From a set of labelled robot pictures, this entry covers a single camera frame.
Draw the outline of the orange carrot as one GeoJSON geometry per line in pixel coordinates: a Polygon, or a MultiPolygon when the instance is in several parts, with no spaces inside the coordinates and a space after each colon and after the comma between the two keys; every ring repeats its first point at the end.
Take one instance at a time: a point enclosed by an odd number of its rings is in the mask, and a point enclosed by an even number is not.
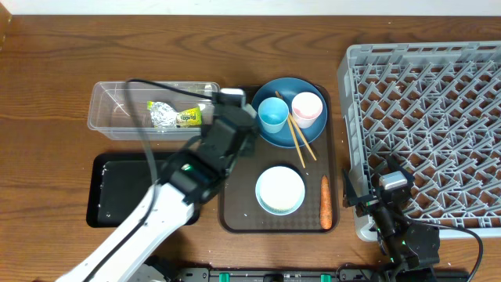
{"type": "Polygon", "coordinates": [[[333,225],[333,209],[330,193],[330,184],[326,175],[321,178],[320,183],[320,209],[319,209],[320,226],[324,230],[328,230],[333,225]]]}

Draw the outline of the foil snack wrapper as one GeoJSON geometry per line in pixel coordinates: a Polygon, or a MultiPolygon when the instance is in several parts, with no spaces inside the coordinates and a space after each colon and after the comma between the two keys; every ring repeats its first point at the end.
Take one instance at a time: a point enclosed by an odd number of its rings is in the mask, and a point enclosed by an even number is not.
{"type": "Polygon", "coordinates": [[[202,125],[202,113],[199,107],[176,111],[164,102],[147,102],[150,119],[156,128],[186,128],[202,125]]]}

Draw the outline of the wooden chopstick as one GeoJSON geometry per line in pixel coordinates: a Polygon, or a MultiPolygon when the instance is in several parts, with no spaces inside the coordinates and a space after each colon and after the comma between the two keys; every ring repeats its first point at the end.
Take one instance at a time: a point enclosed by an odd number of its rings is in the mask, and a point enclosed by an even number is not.
{"type": "Polygon", "coordinates": [[[294,130],[296,133],[296,136],[299,136],[305,147],[307,148],[308,152],[311,154],[312,158],[314,161],[317,160],[315,153],[313,152],[312,148],[309,146],[309,143],[307,139],[305,138],[305,135],[302,133],[301,129],[298,127],[297,122],[293,119],[292,117],[292,123],[294,126],[294,130]]]}
{"type": "MultiPolygon", "coordinates": [[[[283,99],[283,97],[279,94],[278,91],[275,91],[275,94],[276,94],[276,97],[277,98],[280,98],[281,100],[283,100],[285,102],[285,100],[283,99]]],[[[288,113],[288,117],[287,117],[287,124],[289,126],[289,130],[290,130],[290,134],[292,135],[292,138],[293,138],[293,141],[294,141],[294,146],[296,148],[296,151],[297,151],[297,155],[299,156],[299,159],[300,159],[300,162],[301,162],[301,165],[303,168],[305,168],[305,161],[304,161],[304,158],[302,156],[302,152],[301,152],[301,149],[299,147],[299,144],[298,144],[298,141],[297,141],[297,137],[296,137],[296,133],[295,133],[295,130],[294,130],[294,126],[293,126],[293,123],[292,123],[292,116],[290,113],[288,113]]]]}

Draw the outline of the light blue bowl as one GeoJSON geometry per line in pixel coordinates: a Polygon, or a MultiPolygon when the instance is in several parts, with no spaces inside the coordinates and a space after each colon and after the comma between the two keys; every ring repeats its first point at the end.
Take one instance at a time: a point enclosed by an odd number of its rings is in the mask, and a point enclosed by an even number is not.
{"type": "Polygon", "coordinates": [[[259,205],[269,214],[284,216],[294,213],[305,199],[305,183],[300,174],[286,166],[263,171],[255,185],[259,205]]]}

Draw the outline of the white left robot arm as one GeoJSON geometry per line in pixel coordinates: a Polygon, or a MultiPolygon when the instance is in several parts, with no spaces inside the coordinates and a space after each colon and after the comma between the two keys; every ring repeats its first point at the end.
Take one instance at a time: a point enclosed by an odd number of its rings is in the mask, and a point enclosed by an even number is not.
{"type": "Polygon", "coordinates": [[[256,111],[218,105],[200,145],[172,154],[134,211],[62,281],[127,281],[197,205],[218,194],[236,159],[258,132],[256,111]]]}

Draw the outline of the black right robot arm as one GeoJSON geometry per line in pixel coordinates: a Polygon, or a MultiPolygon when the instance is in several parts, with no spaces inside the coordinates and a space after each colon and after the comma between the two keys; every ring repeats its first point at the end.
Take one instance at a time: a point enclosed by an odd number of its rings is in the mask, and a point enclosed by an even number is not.
{"type": "Polygon", "coordinates": [[[411,198],[415,178],[393,157],[387,158],[390,172],[379,178],[379,186],[359,197],[344,172],[344,206],[354,207],[358,217],[370,215],[377,236],[390,262],[371,275],[371,281],[436,281],[433,265],[440,261],[439,228],[412,222],[403,212],[411,198]]]}

